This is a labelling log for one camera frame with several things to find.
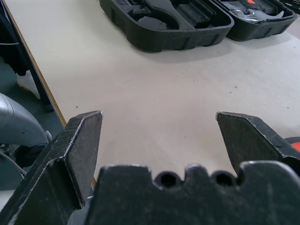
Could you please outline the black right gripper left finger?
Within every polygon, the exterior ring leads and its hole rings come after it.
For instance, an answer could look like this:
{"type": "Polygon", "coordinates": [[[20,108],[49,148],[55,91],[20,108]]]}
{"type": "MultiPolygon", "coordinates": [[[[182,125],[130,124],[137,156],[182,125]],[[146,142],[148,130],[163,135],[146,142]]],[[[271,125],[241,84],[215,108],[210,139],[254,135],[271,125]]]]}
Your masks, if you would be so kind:
{"type": "Polygon", "coordinates": [[[72,117],[37,157],[6,205],[0,225],[67,225],[85,206],[97,164],[103,115],[72,117]]]}

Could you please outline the dark trousers of bystander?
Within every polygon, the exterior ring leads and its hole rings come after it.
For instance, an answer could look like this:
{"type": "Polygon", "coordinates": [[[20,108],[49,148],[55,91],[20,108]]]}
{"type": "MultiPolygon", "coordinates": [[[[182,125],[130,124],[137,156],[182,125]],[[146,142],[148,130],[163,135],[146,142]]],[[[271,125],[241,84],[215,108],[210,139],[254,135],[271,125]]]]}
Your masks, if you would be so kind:
{"type": "Polygon", "coordinates": [[[15,31],[0,0],[0,57],[19,76],[26,76],[30,70],[15,31]]]}

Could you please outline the steel claw hammer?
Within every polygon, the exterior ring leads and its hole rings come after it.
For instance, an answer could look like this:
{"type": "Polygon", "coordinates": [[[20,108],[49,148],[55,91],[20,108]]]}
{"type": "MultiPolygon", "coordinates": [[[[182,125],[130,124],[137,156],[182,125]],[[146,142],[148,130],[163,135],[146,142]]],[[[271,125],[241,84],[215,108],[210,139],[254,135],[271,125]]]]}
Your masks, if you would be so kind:
{"type": "Polygon", "coordinates": [[[261,6],[254,0],[223,1],[223,4],[238,18],[252,23],[276,20],[282,18],[284,15],[283,10],[279,12],[279,10],[274,9],[273,6],[261,6]]]}

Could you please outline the black metal table frame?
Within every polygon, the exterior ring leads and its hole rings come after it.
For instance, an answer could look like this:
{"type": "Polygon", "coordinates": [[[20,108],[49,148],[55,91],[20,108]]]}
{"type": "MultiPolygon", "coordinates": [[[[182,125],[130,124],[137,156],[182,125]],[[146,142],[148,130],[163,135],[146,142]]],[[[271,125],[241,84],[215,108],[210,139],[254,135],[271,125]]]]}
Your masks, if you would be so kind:
{"type": "Polygon", "coordinates": [[[11,25],[15,31],[15,34],[16,34],[16,37],[20,44],[21,50],[24,54],[24,57],[27,61],[28,67],[30,69],[26,73],[26,76],[19,76],[18,74],[15,73],[16,82],[21,88],[25,89],[26,91],[29,91],[37,99],[41,100],[45,110],[51,112],[54,110],[54,108],[50,102],[50,99],[44,89],[44,86],[42,85],[40,78],[38,77],[36,69],[33,66],[33,62],[30,59],[29,53],[26,51],[24,44],[21,42],[21,36],[19,34],[17,34],[16,27],[13,25],[12,17],[8,15],[8,11],[6,10],[5,6],[4,6],[4,9],[7,12],[7,17],[9,19],[9,21],[11,22],[11,25]]]}

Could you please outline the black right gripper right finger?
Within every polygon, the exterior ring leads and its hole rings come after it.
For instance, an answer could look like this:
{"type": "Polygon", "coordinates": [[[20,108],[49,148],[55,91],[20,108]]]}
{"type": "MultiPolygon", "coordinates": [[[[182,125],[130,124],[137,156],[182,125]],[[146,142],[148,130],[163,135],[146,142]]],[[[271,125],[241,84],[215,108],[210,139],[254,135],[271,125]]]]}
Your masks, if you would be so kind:
{"type": "Polygon", "coordinates": [[[278,161],[300,174],[300,151],[262,119],[240,113],[217,112],[228,157],[234,171],[246,161],[278,161]]]}

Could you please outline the orange black screwdriver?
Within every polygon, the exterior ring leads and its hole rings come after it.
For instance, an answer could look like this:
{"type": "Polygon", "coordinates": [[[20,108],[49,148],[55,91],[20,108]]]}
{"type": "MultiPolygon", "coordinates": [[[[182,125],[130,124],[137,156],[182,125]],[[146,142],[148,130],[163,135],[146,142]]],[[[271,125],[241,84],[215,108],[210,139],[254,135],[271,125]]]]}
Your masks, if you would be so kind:
{"type": "Polygon", "coordinates": [[[300,161],[300,136],[284,138],[285,158],[294,158],[300,161]]]}

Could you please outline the black tool case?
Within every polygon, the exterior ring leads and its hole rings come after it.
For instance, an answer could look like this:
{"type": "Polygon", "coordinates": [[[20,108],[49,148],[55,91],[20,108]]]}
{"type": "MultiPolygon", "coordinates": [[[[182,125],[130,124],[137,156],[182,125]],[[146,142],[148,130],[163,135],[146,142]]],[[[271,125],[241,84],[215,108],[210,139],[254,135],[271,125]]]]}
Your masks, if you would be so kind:
{"type": "Polygon", "coordinates": [[[243,42],[283,33],[296,13],[279,0],[254,0],[284,11],[280,19],[244,21],[223,1],[231,0],[99,0],[127,40],[141,51],[159,53],[217,45],[224,38],[243,42]]]}

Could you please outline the silver robot torso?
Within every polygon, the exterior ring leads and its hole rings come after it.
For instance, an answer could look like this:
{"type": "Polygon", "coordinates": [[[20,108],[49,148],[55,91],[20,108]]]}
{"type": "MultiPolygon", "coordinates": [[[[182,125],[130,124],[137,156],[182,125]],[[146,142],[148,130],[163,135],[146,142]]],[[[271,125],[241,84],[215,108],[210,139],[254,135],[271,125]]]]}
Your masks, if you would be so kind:
{"type": "Polygon", "coordinates": [[[32,165],[51,140],[51,133],[28,110],[0,93],[0,157],[25,176],[23,168],[32,165]]]}

